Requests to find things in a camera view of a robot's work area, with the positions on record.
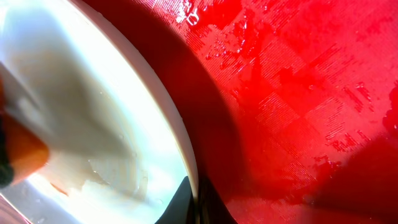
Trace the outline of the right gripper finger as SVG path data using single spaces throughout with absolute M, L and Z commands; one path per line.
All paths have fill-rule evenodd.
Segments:
M 195 215 L 192 189 L 188 177 L 185 177 L 155 224 L 196 224 Z

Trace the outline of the light blue plate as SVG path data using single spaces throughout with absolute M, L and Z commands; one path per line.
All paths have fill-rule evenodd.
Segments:
M 32 223 L 156 223 L 195 155 L 140 52 L 83 1 L 2 1 L 6 112 L 49 149 L 1 196 Z

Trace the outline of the green orange sponge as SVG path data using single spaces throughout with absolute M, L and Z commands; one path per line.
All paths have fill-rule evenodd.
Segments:
M 45 165 L 47 146 L 5 111 L 1 92 L 1 188 L 15 184 Z

